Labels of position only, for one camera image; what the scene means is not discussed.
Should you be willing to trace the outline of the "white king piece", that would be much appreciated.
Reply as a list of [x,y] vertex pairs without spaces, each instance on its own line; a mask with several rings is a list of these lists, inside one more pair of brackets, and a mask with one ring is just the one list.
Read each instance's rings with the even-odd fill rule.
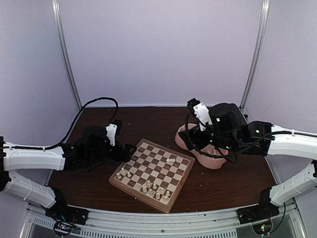
[[151,188],[151,184],[152,184],[152,183],[151,183],[150,180],[147,180],[147,181],[146,181],[146,186],[147,186],[147,188]]

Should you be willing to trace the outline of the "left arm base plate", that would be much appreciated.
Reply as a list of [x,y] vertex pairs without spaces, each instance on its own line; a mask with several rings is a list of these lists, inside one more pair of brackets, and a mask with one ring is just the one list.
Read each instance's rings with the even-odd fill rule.
[[65,211],[44,208],[45,215],[53,220],[71,225],[85,225],[89,211],[82,208],[68,207]]

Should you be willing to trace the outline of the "white bishop piece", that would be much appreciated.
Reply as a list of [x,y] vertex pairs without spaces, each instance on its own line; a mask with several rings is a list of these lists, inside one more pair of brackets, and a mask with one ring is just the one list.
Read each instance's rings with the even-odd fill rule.
[[154,191],[150,188],[149,189],[149,196],[153,196]]

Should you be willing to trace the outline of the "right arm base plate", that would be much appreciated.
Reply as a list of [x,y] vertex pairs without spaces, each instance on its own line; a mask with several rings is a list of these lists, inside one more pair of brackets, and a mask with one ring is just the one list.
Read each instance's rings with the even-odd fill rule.
[[275,205],[255,205],[237,210],[240,224],[253,223],[279,215],[279,208]]

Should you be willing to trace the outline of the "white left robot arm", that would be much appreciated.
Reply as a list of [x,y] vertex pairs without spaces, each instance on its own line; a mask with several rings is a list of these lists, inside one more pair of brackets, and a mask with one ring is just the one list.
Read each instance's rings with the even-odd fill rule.
[[57,188],[39,185],[17,173],[17,170],[48,169],[75,171],[93,169],[107,160],[128,162],[136,146],[120,144],[116,140],[119,127],[90,126],[84,129],[81,138],[74,143],[59,143],[54,146],[22,146],[0,142],[0,190],[30,200],[52,211],[60,220],[71,216],[62,192]]

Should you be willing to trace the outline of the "pink double bowl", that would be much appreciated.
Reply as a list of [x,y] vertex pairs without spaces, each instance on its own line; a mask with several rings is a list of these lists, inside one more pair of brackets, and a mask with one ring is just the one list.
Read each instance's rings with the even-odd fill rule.
[[[185,125],[182,125],[181,127],[179,127],[177,130],[177,133],[175,135],[175,142],[180,148],[189,151],[191,154],[193,154],[196,157],[196,159],[198,160],[198,162],[202,166],[204,166],[208,169],[215,170],[215,169],[220,169],[222,167],[222,165],[226,162],[226,160],[224,158],[214,158],[214,157],[210,158],[208,156],[199,154],[194,149],[189,150],[185,144],[185,140],[183,138],[181,138],[181,136],[179,134],[180,132],[183,132],[183,131],[185,131]],[[217,155],[217,156],[220,156],[221,154],[228,155],[227,150],[219,148],[219,151],[220,151],[219,152],[212,145],[206,146],[205,148],[202,149],[202,151],[205,153],[208,153],[210,155]]]

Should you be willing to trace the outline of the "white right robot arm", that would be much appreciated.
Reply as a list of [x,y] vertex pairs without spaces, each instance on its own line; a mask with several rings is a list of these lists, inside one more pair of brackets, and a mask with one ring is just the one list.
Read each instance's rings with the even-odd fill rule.
[[197,122],[178,133],[186,148],[214,160],[237,162],[238,155],[289,155],[311,159],[298,174],[261,193],[254,215],[264,219],[273,211],[317,184],[317,135],[287,129],[270,122],[246,123],[235,104],[220,103],[208,108],[193,98],[187,103],[189,115]]

